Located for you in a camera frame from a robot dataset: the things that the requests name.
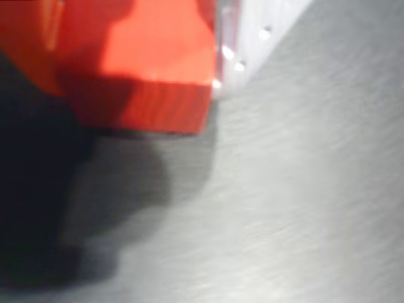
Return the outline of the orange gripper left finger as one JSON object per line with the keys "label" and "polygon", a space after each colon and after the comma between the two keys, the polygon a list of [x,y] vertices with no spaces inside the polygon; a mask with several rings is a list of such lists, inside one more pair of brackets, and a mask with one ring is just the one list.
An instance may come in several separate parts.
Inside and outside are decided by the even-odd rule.
{"label": "orange gripper left finger", "polygon": [[64,1],[1,1],[1,51],[36,87],[60,95],[56,45]]}

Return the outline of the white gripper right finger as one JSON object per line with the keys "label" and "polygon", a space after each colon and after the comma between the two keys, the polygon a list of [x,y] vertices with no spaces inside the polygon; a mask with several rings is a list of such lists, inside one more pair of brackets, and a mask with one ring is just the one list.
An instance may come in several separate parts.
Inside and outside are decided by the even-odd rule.
{"label": "white gripper right finger", "polygon": [[311,0],[217,1],[214,99],[246,85],[310,4]]}

